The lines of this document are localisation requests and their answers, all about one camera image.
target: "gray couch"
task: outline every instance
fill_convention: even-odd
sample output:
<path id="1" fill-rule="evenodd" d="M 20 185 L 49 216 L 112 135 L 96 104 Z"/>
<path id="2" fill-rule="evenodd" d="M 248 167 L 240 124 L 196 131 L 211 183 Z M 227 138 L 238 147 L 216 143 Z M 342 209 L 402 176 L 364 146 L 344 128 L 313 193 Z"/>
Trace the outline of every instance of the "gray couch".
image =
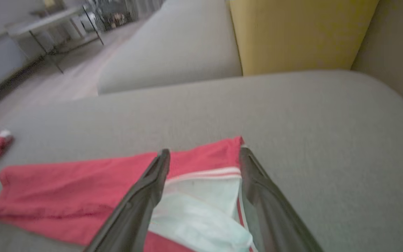
<path id="1" fill-rule="evenodd" d="M 99 94 L 242 75 L 223 0 L 167 0 L 109 60 Z"/>
<path id="2" fill-rule="evenodd" d="M 16 140 L 0 171 L 242 135 L 324 251 L 403 251 L 403 99 L 366 75 L 284 73 L 121 92 L 28 112 L 7 128 Z M 0 223 L 2 252 L 80 250 Z"/>

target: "white fabric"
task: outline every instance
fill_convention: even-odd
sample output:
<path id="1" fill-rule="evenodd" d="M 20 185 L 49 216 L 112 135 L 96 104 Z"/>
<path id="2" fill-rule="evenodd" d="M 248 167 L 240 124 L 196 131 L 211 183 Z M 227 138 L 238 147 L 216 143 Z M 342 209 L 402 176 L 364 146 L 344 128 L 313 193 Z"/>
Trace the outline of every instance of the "white fabric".
<path id="1" fill-rule="evenodd" d="M 234 219 L 240 183 L 240 175 L 167 182 L 149 231 L 195 252 L 249 251 L 253 237 Z"/>
<path id="2" fill-rule="evenodd" d="M 242 75 L 222 0 L 168 0 L 109 60 L 99 94 Z"/>

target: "wooden floor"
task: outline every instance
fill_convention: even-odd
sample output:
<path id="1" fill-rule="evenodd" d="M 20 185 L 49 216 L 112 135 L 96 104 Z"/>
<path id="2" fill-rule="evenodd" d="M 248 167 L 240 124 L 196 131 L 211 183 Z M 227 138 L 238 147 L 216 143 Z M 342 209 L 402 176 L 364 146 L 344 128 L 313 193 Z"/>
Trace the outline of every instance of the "wooden floor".
<path id="1" fill-rule="evenodd" d="M 59 63 L 64 74 L 48 61 L 40 61 L 1 85 L 0 130 L 27 108 L 97 96 L 101 68 L 144 22 L 127 24 L 102 35 L 105 46 L 94 41 L 72 51 Z"/>

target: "couch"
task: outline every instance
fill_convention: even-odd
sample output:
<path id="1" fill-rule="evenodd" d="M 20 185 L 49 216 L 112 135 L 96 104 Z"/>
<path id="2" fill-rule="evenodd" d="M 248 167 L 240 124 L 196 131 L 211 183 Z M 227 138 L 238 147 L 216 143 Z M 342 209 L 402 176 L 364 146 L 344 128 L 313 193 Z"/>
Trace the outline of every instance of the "couch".
<path id="1" fill-rule="evenodd" d="M 324 251 L 403 251 L 403 99 L 366 75 L 309 71 L 119 92 L 28 111 L 7 129 L 16 140 L 0 171 L 242 135 Z M 0 223 L 2 252 L 82 249 Z"/>
<path id="2" fill-rule="evenodd" d="M 99 94 L 242 75 L 222 0 L 167 0 L 102 70 Z"/>

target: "gray upholstery fabric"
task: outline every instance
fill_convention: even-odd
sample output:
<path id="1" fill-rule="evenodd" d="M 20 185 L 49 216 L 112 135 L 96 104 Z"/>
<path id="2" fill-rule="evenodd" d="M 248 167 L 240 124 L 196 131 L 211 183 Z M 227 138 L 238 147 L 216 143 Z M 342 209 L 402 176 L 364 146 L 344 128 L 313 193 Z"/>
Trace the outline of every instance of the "gray upholstery fabric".
<path id="1" fill-rule="evenodd" d="M 403 251 L 403 99 L 366 75 L 284 73 L 136 90 L 32 111 L 7 128 L 16 140 L 0 170 L 242 135 L 325 251 Z M 77 250 L 3 224 L 0 232 L 0 251 Z"/>
<path id="2" fill-rule="evenodd" d="M 109 60 L 99 94 L 242 75 L 222 0 L 167 0 Z"/>

